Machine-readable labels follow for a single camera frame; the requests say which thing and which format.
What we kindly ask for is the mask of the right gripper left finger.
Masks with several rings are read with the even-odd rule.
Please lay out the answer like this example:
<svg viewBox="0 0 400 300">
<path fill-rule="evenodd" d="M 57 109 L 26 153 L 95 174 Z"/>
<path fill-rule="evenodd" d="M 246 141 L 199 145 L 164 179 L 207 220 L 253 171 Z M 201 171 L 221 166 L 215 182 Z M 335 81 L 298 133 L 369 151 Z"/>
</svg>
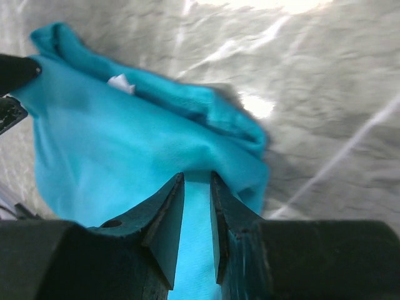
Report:
<svg viewBox="0 0 400 300">
<path fill-rule="evenodd" d="M 184 175 L 99 227 L 1 221 L 2 299 L 166 299 L 173 290 Z"/>
</svg>

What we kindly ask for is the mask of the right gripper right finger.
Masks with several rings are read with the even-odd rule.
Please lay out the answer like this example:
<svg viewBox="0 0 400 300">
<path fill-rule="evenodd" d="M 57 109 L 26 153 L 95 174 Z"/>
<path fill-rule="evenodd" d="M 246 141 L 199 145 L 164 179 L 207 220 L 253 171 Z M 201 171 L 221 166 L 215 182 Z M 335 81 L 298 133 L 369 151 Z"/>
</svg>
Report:
<svg viewBox="0 0 400 300">
<path fill-rule="evenodd" d="M 215 172 L 210 211 L 223 299 L 399 298 L 399 237 L 385 222 L 265 220 Z"/>
</svg>

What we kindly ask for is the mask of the teal t shirt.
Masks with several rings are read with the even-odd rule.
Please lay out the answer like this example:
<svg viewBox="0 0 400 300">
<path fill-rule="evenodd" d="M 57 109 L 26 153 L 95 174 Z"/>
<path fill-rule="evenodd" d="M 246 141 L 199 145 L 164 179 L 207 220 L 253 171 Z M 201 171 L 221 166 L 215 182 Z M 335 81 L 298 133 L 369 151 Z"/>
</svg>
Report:
<svg viewBox="0 0 400 300">
<path fill-rule="evenodd" d="M 85 48 L 63 23 L 35 30 L 42 66 L 27 102 L 35 177 L 59 216 L 98 226 L 185 175 L 170 299 L 219 299 L 209 182 L 217 172 L 259 213 L 269 178 L 260 125 L 210 87 L 179 84 Z"/>
</svg>

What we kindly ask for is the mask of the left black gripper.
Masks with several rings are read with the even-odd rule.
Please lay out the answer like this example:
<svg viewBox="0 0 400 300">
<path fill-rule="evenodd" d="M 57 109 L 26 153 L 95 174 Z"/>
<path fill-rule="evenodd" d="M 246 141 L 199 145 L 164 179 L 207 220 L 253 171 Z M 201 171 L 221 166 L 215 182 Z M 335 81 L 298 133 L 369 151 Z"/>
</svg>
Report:
<svg viewBox="0 0 400 300">
<path fill-rule="evenodd" d="M 17 99 L 5 95 L 37 78 L 42 68 L 30 57 L 8 54 L 1 54 L 0 64 L 1 96 L 4 96 L 0 100 L 0 134 L 3 134 L 28 116 L 28 112 Z"/>
</svg>

